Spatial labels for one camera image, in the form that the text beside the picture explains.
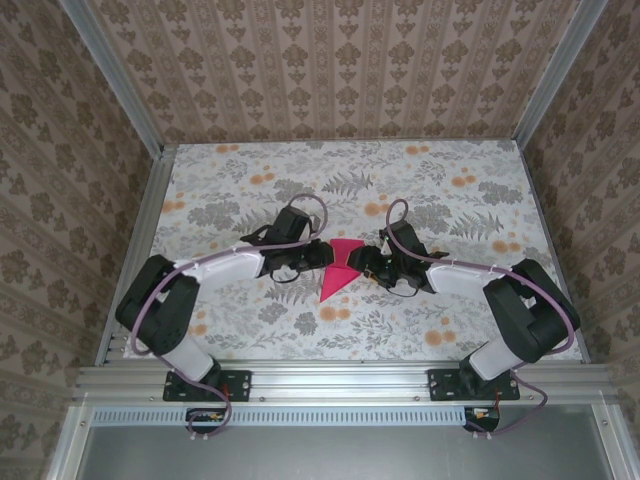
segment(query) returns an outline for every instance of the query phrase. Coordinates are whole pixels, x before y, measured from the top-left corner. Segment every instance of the metal rail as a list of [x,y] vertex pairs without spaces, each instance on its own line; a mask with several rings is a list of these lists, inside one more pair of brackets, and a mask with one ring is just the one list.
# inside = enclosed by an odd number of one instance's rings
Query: metal rail
[[[456,362],[294,362],[227,361],[224,369],[253,372],[251,400],[269,406],[431,406],[476,405],[482,402],[432,402],[426,372],[456,368]],[[167,370],[157,360],[119,360],[81,369],[74,404],[90,406],[202,406],[162,402]],[[616,403],[603,365],[545,361],[520,371],[523,380],[547,392],[549,403],[561,405]],[[505,405],[528,405],[540,395],[521,387],[522,398]]]

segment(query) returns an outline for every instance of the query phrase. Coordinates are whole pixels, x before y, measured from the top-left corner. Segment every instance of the aluminum frame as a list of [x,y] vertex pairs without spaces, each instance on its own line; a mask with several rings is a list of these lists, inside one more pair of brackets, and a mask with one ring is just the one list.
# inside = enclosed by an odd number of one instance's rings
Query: aluminum frame
[[[131,244],[96,358],[96,366],[83,368],[53,457],[49,480],[74,479],[86,447],[91,422],[98,407],[127,406],[166,409],[204,406],[201,403],[162,402],[166,368],[155,359],[123,359],[128,332],[114,319],[115,306],[148,257],[177,147],[166,147],[154,162],[138,214]],[[552,244],[543,219],[545,234]],[[566,292],[557,258],[552,256]],[[581,351],[584,342],[578,336]],[[276,407],[423,407],[471,406],[483,402],[431,402],[426,372],[432,368],[456,368],[457,362],[326,362],[326,361],[225,361],[223,368],[253,372],[250,405],[268,411]],[[544,361],[519,372],[523,380],[541,387],[550,404],[591,405],[600,438],[616,480],[636,478],[640,468],[604,365],[577,361]],[[501,406],[534,405],[540,396],[521,387],[521,399]],[[207,404],[220,406],[220,403]]]

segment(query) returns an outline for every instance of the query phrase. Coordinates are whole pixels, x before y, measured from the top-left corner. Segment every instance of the gray panel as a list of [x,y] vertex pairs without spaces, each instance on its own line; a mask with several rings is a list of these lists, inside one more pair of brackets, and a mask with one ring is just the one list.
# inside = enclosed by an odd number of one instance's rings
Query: gray panel
[[460,427],[239,427],[208,441],[176,427],[104,427],[85,452],[86,480],[612,478],[589,407],[547,407],[492,440]]

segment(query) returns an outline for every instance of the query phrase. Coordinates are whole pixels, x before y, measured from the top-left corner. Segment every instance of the pink triangular object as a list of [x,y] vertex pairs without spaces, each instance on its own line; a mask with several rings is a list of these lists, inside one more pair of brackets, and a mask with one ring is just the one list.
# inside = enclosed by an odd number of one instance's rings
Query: pink triangular object
[[322,293],[320,294],[320,302],[324,302],[331,295],[338,290],[342,290],[344,287],[353,282],[360,276],[360,272],[357,270],[339,268],[339,267],[327,267],[324,272],[324,281],[322,282]]
[[360,276],[360,272],[347,265],[347,260],[353,250],[364,246],[364,241],[334,238],[329,241],[329,245],[333,247],[333,263],[324,272],[320,302],[324,302]]

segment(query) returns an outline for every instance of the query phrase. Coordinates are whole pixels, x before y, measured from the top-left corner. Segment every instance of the cable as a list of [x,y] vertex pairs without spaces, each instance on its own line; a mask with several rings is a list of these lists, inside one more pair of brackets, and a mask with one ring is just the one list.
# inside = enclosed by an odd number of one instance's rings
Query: cable
[[474,435],[482,435],[485,438],[491,438],[491,437],[495,437],[498,435],[504,435],[505,433],[509,433],[512,430],[515,430],[516,428],[518,428],[520,425],[522,425],[523,423],[526,423],[527,421],[529,421],[531,419],[531,417],[533,417],[534,415],[536,415],[537,413],[540,412],[540,410],[542,410],[542,407],[544,407],[547,402],[549,401],[549,395],[547,395],[547,393],[542,390],[541,388],[538,388],[534,385],[531,385],[528,382],[525,382],[524,380],[522,380],[513,370],[511,371],[511,377],[517,381],[520,385],[524,385],[525,387],[527,387],[530,390],[533,390],[534,392],[538,392],[540,395],[542,395],[542,401],[536,405],[535,407],[533,407],[532,410],[529,410],[527,412],[527,414],[522,417],[520,420],[512,423],[511,425],[508,425],[504,428],[500,428],[498,430],[495,430],[493,432],[487,432],[484,428],[482,428],[480,425],[478,425],[477,423],[473,423],[470,422],[469,420],[467,420],[467,425],[472,426],[473,428],[475,428],[476,430],[478,430],[477,432],[474,432]]
[[[176,268],[175,270],[173,270],[172,272],[167,274],[167,276],[164,277],[160,281],[160,283],[158,283],[158,285],[153,289],[151,294],[147,297],[147,300],[145,301],[144,305],[142,305],[142,308],[140,309],[140,313],[138,313],[136,321],[133,324],[133,328],[131,329],[131,350],[133,350],[133,353],[135,353],[136,355],[140,355],[140,356],[145,356],[145,355],[148,355],[149,353],[151,353],[151,351],[148,350],[148,349],[147,350],[140,350],[138,348],[137,338],[138,338],[138,333],[140,332],[140,326],[142,325],[142,322],[144,321],[144,317],[147,315],[147,312],[151,308],[151,305],[155,301],[156,297],[160,294],[160,292],[162,292],[164,287],[167,286],[167,284],[169,284],[169,282],[171,282],[171,280],[173,280],[173,278],[175,278],[180,273],[182,273],[185,270],[188,270],[188,269],[194,267],[195,265],[206,265],[206,264],[212,262],[213,260],[217,260],[217,259],[220,259],[220,258],[228,257],[228,256],[231,256],[231,255],[236,255],[238,253],[253,253],[253,252],[261,252],[261,251],[265,251],[265,250],[282,250],[282,249],[285,249],[285,248],[296,248],[296,247],[300,247],[302,245],[306,245],[307,243],[309,243],[309,242],[315,240],[316,238],[318,238],[320,236],[320,234],[323,232],[323,230],[325,229],[325,227],[327,226],[327,222],[329,221],[329,210],[327,208],[327,204],[324,203],[324,201],[320,197],[318,197],[316,195],[313,195],[311,193],[299,193],[297,195],[294,195],[291,198],[291,200],[289,200],[289,203],[287,204],[287,206],[290,206],[294,201],[296,201],[296,200],[298,200],[300,198],[310,198],[312,200],[316,200],[320,204],[320,206],[322,207],[322,215],[323,215],[322,223],[320,224],[320,227],[318,228],[317,231],[315,231],[311,235],[309,235],[308,238],[305,238],[304,240],[300,240],[298,242],[287,243],[287,244],[284,244],[284,245],[260,245],[260,246],[251,245],[251,246],[247,246],[247,247],[231,248],[231,249],[225,250],[223,252],[216,252],[216,253],[213,253],[211,255],[207,255],[205,257],[201,257],[201,258],[199,258],[199,259],[197,259],[195,261],[191,261],[189,263],[186,263],[185,265],[182,265],[182,266]],[[184,380],[188,384],[193,385],[194,387],[201,388],[203,390],[207,390],[207,391],[213,393],[214,395],[216,395],[218,398],[220,398],[220,400],[222,400],[225,403],[226,409],[227,409],[226,410],[226,415],[225,415],[222,423],[218,426],[218,428],[211,433],[211,436],[217,435],[222,430],[222,427],[227,425],[229,423],[229,421],[231,420],[231,412],[232,412],[231,402],[229,401],[227,396],[224,395],[222,392],[220,392],[218,389],[216,389],[214,387],[211,387],[209,385],[205,385],[205,384],[200,383],[200,382],[196,382],[195,380],[191,380],[183,372],[181,372],[179,369],[177,369],[175,366],[173,366],[166,359],[160,357],[160,360],[162,362],[164,362],[164,364],[167,365],[167,367],[169,367],[170,370],[173,370],[182,380]],[[192,436],[195,435],[195,432],[193,431],[193,427],[192,427],[193,418],[194,418],[194,416],[192,415],[191,418],[189,419],[189,424],[188,424],[188,427],[187,427],[189,429],[189,433],[191,433]]]
[[[480,263],[472,263],[472,262],[461,262],[461,261],[458,261],[458,260],[444,260],[444,259],[441,259],[441,258],[423,257],[422,255],[417,255],[417,254],[413,253],[411,250],[405,248],[402,244],[400,244],[400,242],[398,241],[396,236],[391,231],[391,212],[393,211],[393,208],[399,203],[402,203],[404,205],[404,212],[402,213],[402,218],[400,220],[404,220],[407,217],[407,214],[409,213],[409,203],[405,199],[399,198],[397,200],[394,200],[391,203],[391,205],[389,206],[389,209],[387,210],[386,230],[387,230],[387,234],[389,235],[389,238],[395,244],[395,246],[400,249],[400,251],[402,251],[406,255],[409,255],[410,257],[415,258],[416,260],[421,260],[423,262],[438,263],[438,264],[442,264],[442,265],[451,265],[451,266],[459,265],[461,267],[472,268],[472,269],[480,270],[480,271],[497,272],[497,273],[502,273],[503,275],[506,275],[508,277],[511,277],[514,280],[517,280],[518,282],[520,282],[521,284],[529,287],[535,293],[537,293],[542,298],[544,298],[549,303],[549,305],[551,305],[551,307],[553,307],[553,309],[556,312],[558,312],[558,314],[560,315],[560,318],[562,319],[565,327],[567,328],[567,341],[565,342],[565,344],[561,345],[558,348],[555,348],[555,349],[551,350],[546,355],[554,355],[556,353],[561,353],[561,352],[564,352],[564,351],[568,350],[569,348],[571,348],[571,345],[573,345],[573,342],[575,341],[575,333],[573,331],[573,325],[571,324],[571,320],[569,320],[569,316],[566,314],[566,312],[563,310],[563,308],[560,306],[560,304],[558,304],[558,302],[556,302],[551,297],[551,295],[549,295],[547,292],[545,292],[542,288],[540,288],[538,285],[536,285],[532,281],[524,278],[521,275],[518,275],[517,273],[512,272],[511,270],[508,270],[508,269],[502,268],[502,267],[489,266],[489,265],[483,265],[483,264],[480,264]],[[542,395],[542,401],[538,405],[536,405],[533,408],[533,410],[527,412],[527,414],[524,417],[522,417],[520,420],[518,420],[517,422],[515,422],[515,423],[513,423],[513,424],[511,424],[511,425],[509,425],[507,427],[504,427],[504,428],[501,428],[501,429],[496,430],[494,432],[491,432],[491,433],[487,432],[485,429],[483,429],[479,425],[477,425],[477,424],[475,424],[473,422],[467,421],[468,425],[470,425],[470,426],[474,427],[475,429],[479,430],[479,433],[475,432],[474,435],[478,434],[478,435],[483,435],[486,438],[491,438],[491,436],[494,436],[494,435],[502,435],[504,433],[508,433],[508,432],[518,428],[523,423],[527,422],[533,415],[537,414],[542,409],[542,407],[544,407],[547,404],[547,401],[549,400],[549,396],[546,394],[546,392],[544,392],[542,389],[540,389],[538,387],[535,387],[534,385],[531,385],[530,383],[525,382],[520,377],[518,377],[518,375],[516,374],[515,369],[518,369],[518,368],[522,367],[523,365],[526,365],[526,362],[522,362],[521,364],[516,365],[511,370],[511,377],[514,380],[516,380],[518,383],[520,383],[521,385],[524,385],[525,387],[529,388],[530,390],[538,392],[540,395]]]
[[556,302],[551,297],[551,295],[549,295],[547,292],[545,292],[542,288],[540,288],[538,285],[533,283],[531,280],[528,280],[528,279],[524,278],[523,276],[518,275],[517,273],[514,273],[511,270],[508,270],[508,269],[502,268],[502,267],[483,265],[481,263],[461,262],[461,261],[458,261],[458,260],[445,260],[443,258],[423,257],[422,255],[417,255],[417,254],[413,253],[411,250],[409,250],[409,249],[405,248],[403,245],[401,245],[400,242],[398,241],[398,239],[396,238],[396,236],[391,231],[391,212],[392,212],[393,208],[398,203],[402,203],[404,205],[404,207],[405,207],[405,210],[404,210],[404,212],[402,214],[402,218],[400,220],[404,220],[407,217],[407,213],[409,212],[409,203],[403,198],[399,198],[397,200],[394,200],[393,203],[389,206],[389,210],[387,210],[387,218],[386,218],[387,225],[386,225],[386,229],[387,229],[387,234],[389,235],[389,238],[391,239],[391,241],[393,241],[395,246],[400,249],[400,251],[402,251],[406,255],[409,255],[410,257],[415,258],[416,260],[421,260],[423,262],[438,263],[438,264],[441,264],[441,265],[450,265],[450,266],[458,265],[458,266],[461,266],[461,267],[473,268],[474,270],[480,270],[480,271],[483,271],[483,272],[496,272],[496,273],[501,273],[503,275],[511,277],[514,280],[517,280],[518,282],[520,282],[521,284],[529,287],[531,290],[533,290],[538,295],[540,295],[542,298],[544,298],[549,303],[549,305],[551,305],[551,307],[553,307],[553,309],[556,312],[558,312],[558,314],[560,315],[560,318],[562,319],[565,327],[567,328],[567,341],[566,341],[566,343],[564,345],[554,349],[554,350],[551,350],[550,352],[547,353],[547,355],[554,355],[556,353],[561,353],[561,352],[564,352],[564,351],[568,350],[569,348],[571,348],[571,345],[573,345],[573,342],[575,341],[575,333],[573,331],[573,325],[571,324],[571,320],[569,320],[569,316],[566,314],[566,312],[563,310],[563,308],[560,306],[560,304],[558,304],[558,302]]

